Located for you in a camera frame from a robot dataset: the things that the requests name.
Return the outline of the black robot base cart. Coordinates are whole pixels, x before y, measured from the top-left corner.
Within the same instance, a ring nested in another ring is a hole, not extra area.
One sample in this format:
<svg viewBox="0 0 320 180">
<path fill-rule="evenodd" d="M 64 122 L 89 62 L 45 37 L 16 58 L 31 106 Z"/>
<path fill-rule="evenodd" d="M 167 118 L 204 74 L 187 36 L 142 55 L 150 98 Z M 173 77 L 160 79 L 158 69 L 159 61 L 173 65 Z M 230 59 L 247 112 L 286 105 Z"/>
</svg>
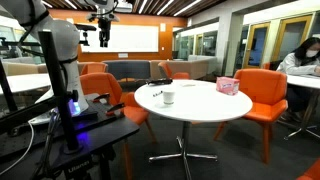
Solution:
<svg viewBox="0 0 320 180">
<path fill-rule="evenodd" d="M 88 104 L 83 118 L 73 118 L 74 135 L 78 142 L 76 150 L 68 149 L 68 137 L 62 125 L 54 133 L 53 146 L 58 155 L 52 169 L 66 170 L 67 177 L 87 168 L 93 156 L 100 157 L 100 165 L 110 174 L 109 162 L 116 156 L 113 145 L 139 131 L 139 126 L 126 117 L 107 115 L 109 105 L 92 101 Z"/>
</svg>

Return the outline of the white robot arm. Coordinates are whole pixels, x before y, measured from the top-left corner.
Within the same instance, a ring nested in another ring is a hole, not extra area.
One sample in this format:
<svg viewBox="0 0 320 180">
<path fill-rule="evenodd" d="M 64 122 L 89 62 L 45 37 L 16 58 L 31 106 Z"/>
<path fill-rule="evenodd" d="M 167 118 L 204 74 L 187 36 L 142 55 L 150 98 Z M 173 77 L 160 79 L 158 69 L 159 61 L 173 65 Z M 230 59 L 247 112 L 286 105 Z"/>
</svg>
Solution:
<svg viewBox="0 0 320 180">
<path fill-rule="evenodd" d="M 97 12 L 89 15 L 98 19 L 100 42 L 108 46 L 112 21 L 118 21 L 113 14 L 117 0 L 79 0 L 84 5 L 95 5 Z M 26 35 L 40 40 L 39 31 L 49 30 L 52 33 L 54 47 L 58 56 L 65 87 L 68 91 L 77 91 L 78 100 L 69 100 L 70 115 L 76 117 L 88 109 L 89 105 L 82 91 L 78 68 L 78 44 L 80 33 L 77 27 L 66 20 L 54 19 L 41 0 L 0 0 L 0 5 L 9 12 L 25 29 Z"/>
</svg>

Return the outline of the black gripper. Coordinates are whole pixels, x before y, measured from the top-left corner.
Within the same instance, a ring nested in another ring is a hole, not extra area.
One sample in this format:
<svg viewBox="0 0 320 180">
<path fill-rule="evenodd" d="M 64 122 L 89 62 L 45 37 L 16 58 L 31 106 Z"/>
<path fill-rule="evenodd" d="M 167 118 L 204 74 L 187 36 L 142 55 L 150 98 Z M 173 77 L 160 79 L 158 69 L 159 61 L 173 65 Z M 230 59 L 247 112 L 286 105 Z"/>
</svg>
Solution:
<svg viewBox="0 0 320 180">
<path fill-rule="evenodd" d="M 103 47 L 103 41 L 105 44 L 105 47 L 108 47 L 108 40 L 110 39 L 110 28 L 111 28 L 111 22 L 100 18 L 98 20 L 98 27 L 100 28 L 99 32 L 99 39 L 100 39 L 100 47 Z"/>
</svg>

